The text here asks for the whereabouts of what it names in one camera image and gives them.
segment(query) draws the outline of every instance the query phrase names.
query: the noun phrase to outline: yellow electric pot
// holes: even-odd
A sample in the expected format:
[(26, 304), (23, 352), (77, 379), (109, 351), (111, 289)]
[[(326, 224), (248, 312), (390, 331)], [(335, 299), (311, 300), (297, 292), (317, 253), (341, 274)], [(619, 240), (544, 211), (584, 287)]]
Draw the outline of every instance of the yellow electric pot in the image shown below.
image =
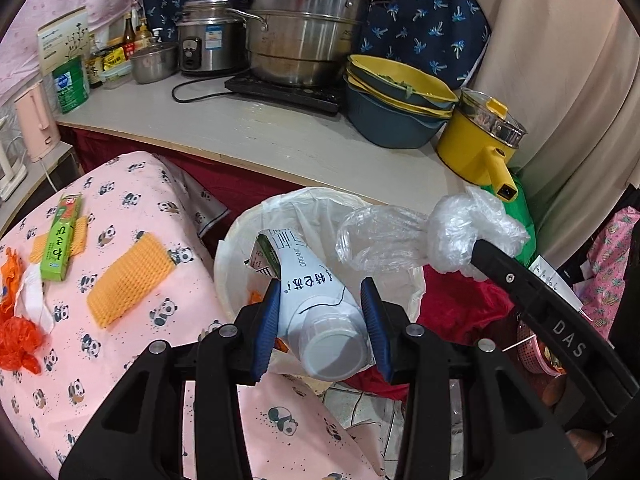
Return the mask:
[(436, 150), (458, 176), (477, 186), (491, 184), (501, 200), (512, 202), (518, 188), (507, 162), (526, 133), (501, 102), (463, 88)]

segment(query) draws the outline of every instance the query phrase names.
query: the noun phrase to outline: table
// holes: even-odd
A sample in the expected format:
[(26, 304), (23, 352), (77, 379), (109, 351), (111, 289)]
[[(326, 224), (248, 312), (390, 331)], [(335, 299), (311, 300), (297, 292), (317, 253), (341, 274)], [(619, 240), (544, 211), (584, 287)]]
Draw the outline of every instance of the table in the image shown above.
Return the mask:
[[(302, 186), (329, 186), (373, 203), (430, 213), (463, 180), (427, 144), (420, 150), (388, 150), (364, 139), (342, 115), (329, 117), (241, 96), (180, 104), (171, 97), (174, 75), (149, 85), (128, 82), (97, 89), (58, 123), (257, 171)], [(223, 79), (181, 88), (178, 97), (225, 91)]]
[(47, 173), (51, 174), (68, 156), (72, 155), (72, 152), (73, 147), (71, 145), (66, 142), (59, 142), (53, 150), (42, 158), (42, 164), (40, 162), (31, 162), (28, 156), (25, 157), (27, 175), (9, 199), (0, 205), (0, 238), (4, 236), (22, 206), (27, 203), (27, 200), (46, 179), (47, 175), (44, 168), (47, 169)]

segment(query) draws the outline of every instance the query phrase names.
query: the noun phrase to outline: screw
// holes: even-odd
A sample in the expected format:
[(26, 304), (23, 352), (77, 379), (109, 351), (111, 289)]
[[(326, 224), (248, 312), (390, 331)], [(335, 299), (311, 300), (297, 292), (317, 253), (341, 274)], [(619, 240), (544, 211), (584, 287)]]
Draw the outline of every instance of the screw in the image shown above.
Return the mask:
[(218, 333), (222, 337), (233, 337), (238, 333), (238, 327), (234, 324), (223, 325), (219, 328)]
[(407, 325), (404, 331), (411, 337), (421, 337), (424, 335), (424, 327), (422, 325), (418, 325), (417, 323), (411, 323), (411, 325)]
[(495, 350), (495, 343), (490, 339), (481, 339), (478, 341), (478, 348), (483, 352), (493, 352)]
[(153, 341), (150, 345), (149, 345), (149, 351), (152, 354), (161, 354), (162, 352), (164, 352), (166, 350), (166, 343), (164, 341)]

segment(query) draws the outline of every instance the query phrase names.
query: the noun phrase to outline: green box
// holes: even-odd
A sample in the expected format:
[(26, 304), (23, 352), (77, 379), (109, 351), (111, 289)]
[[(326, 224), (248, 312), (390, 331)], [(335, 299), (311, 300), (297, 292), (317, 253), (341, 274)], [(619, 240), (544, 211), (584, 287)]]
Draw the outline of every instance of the green box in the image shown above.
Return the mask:
[(53, 218), (40, 263), (40, 274), (43, 280), (61, 282), (65, 279), (81, 203), (82, 195), (80, 194), (63, 196), (58, 202), (58, 209)]

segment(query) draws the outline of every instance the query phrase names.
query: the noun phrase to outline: condiment bottle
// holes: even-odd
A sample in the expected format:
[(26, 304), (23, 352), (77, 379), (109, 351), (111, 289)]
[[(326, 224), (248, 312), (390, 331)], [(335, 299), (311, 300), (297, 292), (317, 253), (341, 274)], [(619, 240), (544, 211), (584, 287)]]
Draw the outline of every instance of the condiment bottle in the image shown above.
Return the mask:
[(142, 48), (148, 47), (151, 44), (151, 39), (153, 38), (149, 29), (146, 28), (146, 18), (142, 18), (141, 21), (140, 30), (136, 33), (136, 52)]
[(100, 74), (102, 73), (102, 53), (95, 43), (95, 36), (93, 34), (89, 34), (89, 48), (89, 57), (84, 62), (86, 75), (89, 79), (90, 88), (98, 88), (98, 86), (102, 86), (102, 81), (100, 80)]
[(122, 46), (124, 47), (124, 55), (129, 57), (136, 51), (136, 33), (131, 23), (131, 13), (124, 15), (124, 34), (122, 35)]

